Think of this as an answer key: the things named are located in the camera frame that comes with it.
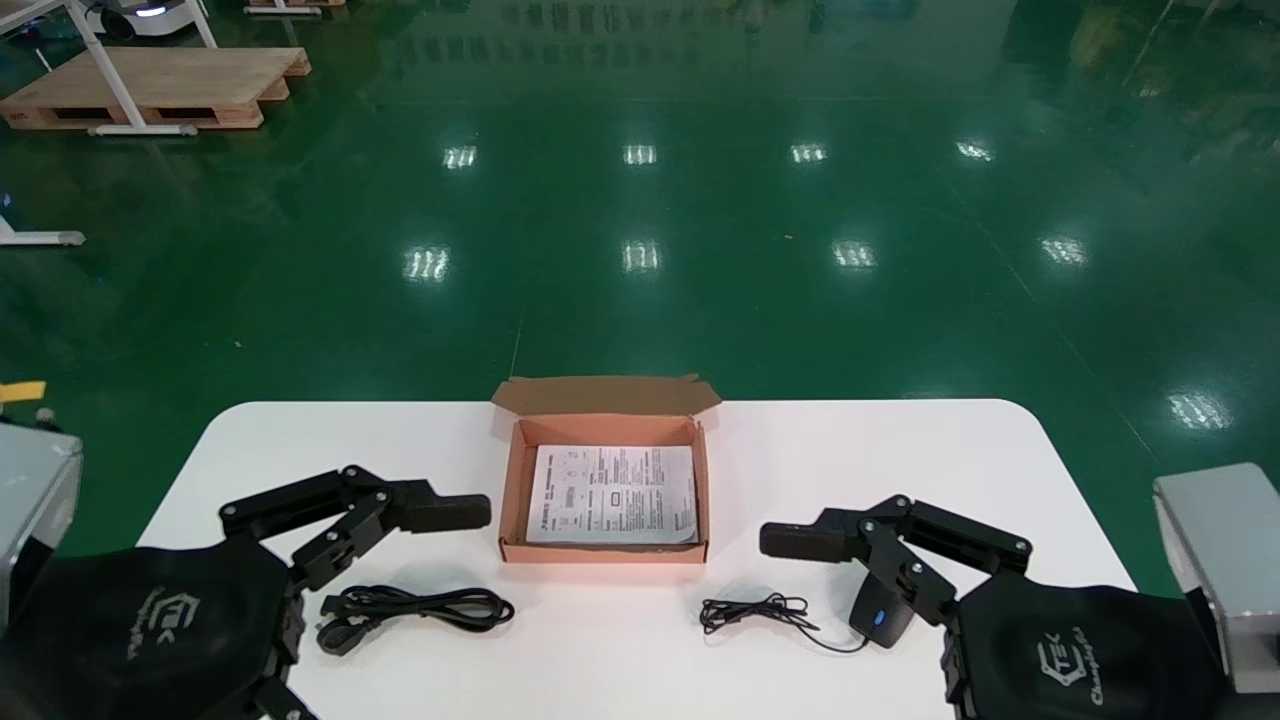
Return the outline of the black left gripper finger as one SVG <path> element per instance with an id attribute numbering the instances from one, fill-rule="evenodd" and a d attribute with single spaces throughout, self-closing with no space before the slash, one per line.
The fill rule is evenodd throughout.
<path id="1" fill-rule="evenodd" d="M 227 539 L 256 542 L 330 521 L 291 557 L 292 591 L 320 591 L 396 530 L 472 530 L 492 520 L 485 495 L 443 496 L 426 479 L 385 480 L 361 466 L 325 471 L 224 505 Z"/>
<path id="2" fill-rule="evenodd" d="M 255 705 L 275 720 L 315 720 L 317 716 L 280 678 L 266 678 L 255 687 Z"/>

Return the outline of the black cloth-covered left gripper body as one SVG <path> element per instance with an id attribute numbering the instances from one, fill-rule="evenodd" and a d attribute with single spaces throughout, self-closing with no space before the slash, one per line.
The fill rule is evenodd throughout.
<path id="1" fill-rule="evenodd" d="M 300 659 L 288 566 L 248 539 L 54 559 L 3 634 L 5 719 L 264 719 Z"/>

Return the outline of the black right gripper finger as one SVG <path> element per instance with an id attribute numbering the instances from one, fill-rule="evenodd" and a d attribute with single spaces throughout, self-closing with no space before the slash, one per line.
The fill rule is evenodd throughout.
<path id="1" fill-rule="evenodd" d="M 945 698 L 954 707 L 955 717 L 978 719 L 972 698 L 972 674 L 966 665 L 964 637 L 959 630 L 943 633 L 943 653 L 940 666 L 945 678 Z"/>
<path id="2" fill-rule="evenodd" d="M 956 588 L 916 550 L 996 575 L 1024 574 L 1032 543 L 946 509 L 896 495 L 867 510 L 824 509 L 808 525 L 768 521 L 760 528 L 760 551 L 774 559 L 860 562 L 890 603 L 884 616 L 905 611 L 937 626 L 956 603 Z"/>

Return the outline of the black cloth-covered right gripper body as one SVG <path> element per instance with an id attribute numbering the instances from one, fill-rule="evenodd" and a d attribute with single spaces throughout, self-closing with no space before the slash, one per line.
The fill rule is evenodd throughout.
<path id="1" fill-rule="evenodd" d="M 957 602 L 978 719 L 1211 719 L 1228 692 L 1190 605 L 998 575 Z"/>

